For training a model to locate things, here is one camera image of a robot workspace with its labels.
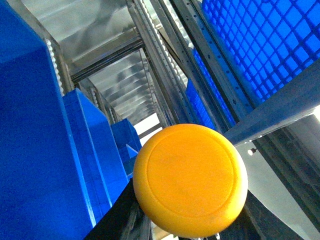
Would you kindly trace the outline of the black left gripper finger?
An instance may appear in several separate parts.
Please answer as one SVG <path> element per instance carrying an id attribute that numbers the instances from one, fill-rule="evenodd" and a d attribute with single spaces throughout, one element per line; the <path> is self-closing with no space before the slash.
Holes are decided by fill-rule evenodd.
<path id="1" fill-rule="evenodd" d="M 141 209 L 130 180 L 86 240 L 150 240 L 151 221 Z"/>

